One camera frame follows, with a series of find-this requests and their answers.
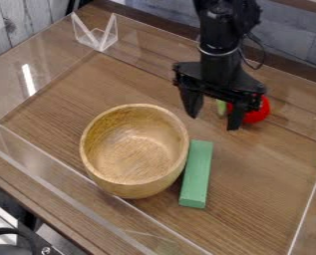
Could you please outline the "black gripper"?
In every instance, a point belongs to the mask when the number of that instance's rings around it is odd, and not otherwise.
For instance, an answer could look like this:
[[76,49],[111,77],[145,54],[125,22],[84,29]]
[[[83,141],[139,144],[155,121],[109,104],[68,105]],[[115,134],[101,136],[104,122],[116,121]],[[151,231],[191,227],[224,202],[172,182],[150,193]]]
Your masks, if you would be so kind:
[[227,116],[227,130],[238,130],[246,112],[259,109],[265,86],[243,71],[239,51],[222,55],[199,55],[198,62],[172,64],[172,83],[179,90],[187,115],[195,119],[203,97],[232,104]]

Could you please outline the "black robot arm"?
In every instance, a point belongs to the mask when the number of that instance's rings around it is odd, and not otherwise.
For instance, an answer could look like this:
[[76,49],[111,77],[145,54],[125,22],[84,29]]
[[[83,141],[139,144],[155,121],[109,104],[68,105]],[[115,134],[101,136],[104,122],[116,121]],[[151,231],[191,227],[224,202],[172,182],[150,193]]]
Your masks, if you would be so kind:
[[199,22],[198,62],[172,64],[172,83],[183,109],[195,118],[203,97],[231,105],[227,130],[236,130],[247,113],[261,110],[266,88],[242,68],[240,44],[259,24],[255,0],[192,0]]

